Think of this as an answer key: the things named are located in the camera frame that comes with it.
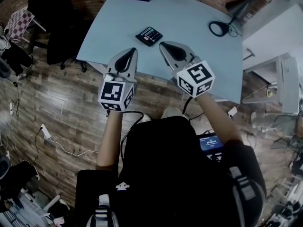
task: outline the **desk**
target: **desk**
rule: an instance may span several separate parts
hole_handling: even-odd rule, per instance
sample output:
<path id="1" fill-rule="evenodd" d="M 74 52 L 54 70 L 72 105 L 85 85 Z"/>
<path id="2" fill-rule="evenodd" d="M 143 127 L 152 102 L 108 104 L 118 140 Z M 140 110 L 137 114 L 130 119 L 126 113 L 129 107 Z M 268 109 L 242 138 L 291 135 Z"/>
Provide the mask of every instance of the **desk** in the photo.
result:
<path id="1" fill-rule="evenodd" d="M 159 42 L 148 47 L 135 35 L 151 26 L 163 34 L 160 41 L 188 45 L 212 68 L 216 79 L 211 94 L 238 103 L 242 88 L 242 38 L 214 36 L 213 20 L 230 17 L 196 0 L 106 0 L 90 27 L 77 59 L 87 61 L 101 73 L 109 60 L 127 48 L 138 50 L 137 71 L 171 79 L 171 69 L 159 51 Z"/>

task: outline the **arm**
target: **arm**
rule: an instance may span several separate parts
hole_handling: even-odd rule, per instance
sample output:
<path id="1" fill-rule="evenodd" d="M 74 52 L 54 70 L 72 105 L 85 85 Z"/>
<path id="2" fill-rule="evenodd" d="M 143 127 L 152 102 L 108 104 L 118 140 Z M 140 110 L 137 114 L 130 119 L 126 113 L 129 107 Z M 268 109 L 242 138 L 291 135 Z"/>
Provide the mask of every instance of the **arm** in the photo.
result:
<path id="1" fill-rule="evenodd" d="M 236 124 L 208 93 L 198 96 L 196 100 L 203 109 L 214 132 L 217 134 L 222 144 L 225 145 L 225 143 L 230 140 L 242 141 Z"/>
<path id="2" fill-rule="evenodd" d="M 118 167 L 121 141 L 122 112 L 109 113 L 98 151 L 96 169 L 115 171 Z"/>

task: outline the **electrical outlet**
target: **electrical outlet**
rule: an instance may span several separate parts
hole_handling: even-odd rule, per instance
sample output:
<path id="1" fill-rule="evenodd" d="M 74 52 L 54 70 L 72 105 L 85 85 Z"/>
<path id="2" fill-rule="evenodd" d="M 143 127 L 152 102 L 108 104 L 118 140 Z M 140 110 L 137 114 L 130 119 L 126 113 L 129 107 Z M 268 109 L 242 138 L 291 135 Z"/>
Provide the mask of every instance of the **electrical outlet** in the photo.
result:
<path id="1" fill-rule="evenodd" d="M 51 137 L 50 132 L 48 131 L 48 129 L 46 128 L 46 126 L 44 124 L 41 125 L 42 128 L 42 132 L 44 134 L 44 136 L 49 139 Z"/>
<path id="2" fill-rule="evenodd" d="M 11 115 L 13 115 L 13 109 L 14 109 L 14 104 L 13 104 L 13 102 L 10 102 L 10 104 L 9 104 L 9 112 L 10 112 L 10 114 Z"/>
<path id="3" fill-rule="evenodd" d="M 237 113 L 237 108 L 233 107 L 230 111 L 227 112 L 228 116 L 232 118 Z"/>

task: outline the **person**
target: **person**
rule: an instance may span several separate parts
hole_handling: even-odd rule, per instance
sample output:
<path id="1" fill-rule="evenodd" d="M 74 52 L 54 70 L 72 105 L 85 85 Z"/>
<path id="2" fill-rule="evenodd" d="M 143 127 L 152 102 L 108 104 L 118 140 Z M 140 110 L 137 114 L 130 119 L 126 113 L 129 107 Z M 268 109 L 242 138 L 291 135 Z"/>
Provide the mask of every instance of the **person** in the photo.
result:
<path id="1" fill-rule="evenodd" d="M 7 211 L 11 206 L 9 199 L 18 201 L 21 189 L 31 178 L 35 176 L 40 180 L 39 173 L 35 166 L 28 161 L 23 161 L 15 166 L 11 166 L 8 172 L 0 178 L 0 212 Z"/>
<path id="2" fill-rule="evenodd" d="M 0 24 L 0 56 L 7 60 L 8 65 L 15 72 L 18 81 L 23 80 L 27 74 L 23 72 L 21 65 L 31 68 L 33 59 L 19 46 L 9 41 L 3 34 L 3 24 Z"/>
<path id="3" fill-rule="evenodd" d="M 78 226 L 92 223 L 107 194 L 121 227 L 257 224 L 266 187 L 254 151 L 208 93 L 196 100 L 224 145 L 221 161 L 204 155 L 190 122 L 174 116 L 130 130 L 118 176 L 123 114 L 111 111 L 96 169 L 78 172 Z"/>

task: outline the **wooden floor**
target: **wooden floor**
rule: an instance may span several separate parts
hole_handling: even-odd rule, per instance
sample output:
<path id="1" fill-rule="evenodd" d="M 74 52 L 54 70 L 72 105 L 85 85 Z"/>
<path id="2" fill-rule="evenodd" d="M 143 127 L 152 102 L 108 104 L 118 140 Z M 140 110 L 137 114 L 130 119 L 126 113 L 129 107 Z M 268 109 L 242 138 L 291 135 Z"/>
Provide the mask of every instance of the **wooden floor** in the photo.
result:
<path id="1" fill-rule="evenodd" d="M 11 161 L 17 164 L 26 159 L 31 162 L 37 156 L 35 135 L 41 124 L 45 124 L 52 135 L 52 139 L 61 143 L 67 151 L 79 154 L 87 149 L 97 150 L 103 136 L 107 121 L 107 113 L 97 103 L 98 87 L 102 75 L 88 65 L 86 73 L 82 73 L 80 66 L 68 65 L 60 70 L 58 65 L 49 66 L 46 63 L 46 51 L 37 49 L 34 52 L 35 65 L 29 70 L 27 79 L 19 83 L 20 105 L 19 117 L 9 114 L 9 103 L 16 101 L 17 89 L 5 79 L 0 79 L 0 129 L 4 147 L 7 146 L 9 123 L 11 121 L 10 140 L 8 150 Z M 155 79 L 138 73 L 137 94 L 131 101 L 128 110 L 148 113 L 152 118 L 160 118 L 164 109 L 169 105 L 183 109 L 188 99 L 178 87 L 171 82 Z M 243 75 L 242 96 L 264 85 L 253 74 Z M 232 108 L 233 103 L 221 103 L 225 110 Z M 271 149 L 271 140 L 276 135 L 264 135 L 253 131 L 250 125 L 252 111 L 258 113 L 265 109 L 276 108 L 275 105 L 240 105 L 239 113 L 234 117 L 246 144 L 254 147 L 261 170 L 267 185 L 267 191 L 279 181 L 289 176 L 287 165 L 292 152 L 285 149 Z M 201 113 L 201 109 L 193 100 L 188 105 L 187 113 L 194 117 Z M 122 136 L 138 118 L 135 114 L 124 114 Z M 192 121 L 197 134 L 211 129 L 208 120 L 202 116 Z M 247 135 L 247 131 L 261 137 Z M 96 154 L 88 153 L 81 157 L 74 157 L 64 153 L 61 147 L 45 140 L 43 133 L 37 136 L 36 145 L 39 157 L 35 165 L 41 180 L 38 188 L 49 197 L 60 194 L 71 206 L 74 205 L 77 172 L 82 169 L 94 169 Z"/>

